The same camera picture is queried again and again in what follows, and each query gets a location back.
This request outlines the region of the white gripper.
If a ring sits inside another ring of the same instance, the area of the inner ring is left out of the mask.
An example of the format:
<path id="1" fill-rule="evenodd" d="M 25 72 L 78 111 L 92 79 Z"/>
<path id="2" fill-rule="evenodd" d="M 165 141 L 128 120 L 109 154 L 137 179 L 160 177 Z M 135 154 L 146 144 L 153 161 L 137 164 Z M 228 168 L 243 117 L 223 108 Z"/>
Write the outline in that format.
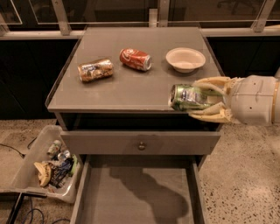
<path id="1" fill-rule="evenodd" d="M 277 123 L 277 79 L 272 76 L 250 75 L 246 78 L 226 76 L 196 80 L 193 87 L 212 89 L 229 95 L 230 109 L 219 102 L 202 110 L 189 110 L 195 119 L 210 123 L 235 123 L 269 126 Z"/>

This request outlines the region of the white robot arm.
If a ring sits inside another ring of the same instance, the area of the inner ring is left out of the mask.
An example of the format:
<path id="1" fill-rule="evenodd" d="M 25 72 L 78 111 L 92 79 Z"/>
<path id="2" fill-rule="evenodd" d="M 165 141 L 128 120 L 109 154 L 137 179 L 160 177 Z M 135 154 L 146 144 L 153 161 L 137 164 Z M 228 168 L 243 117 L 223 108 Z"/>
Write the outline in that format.
<path id="1" fill-rule="evenodd" d="M 273 76 L 209 77 L 193 87 L 214 90 L 224 101 L 203 110 L 189 110 L 192 118 L 210 123 L 270 126 L 280 123 L 280 80 Z"/>

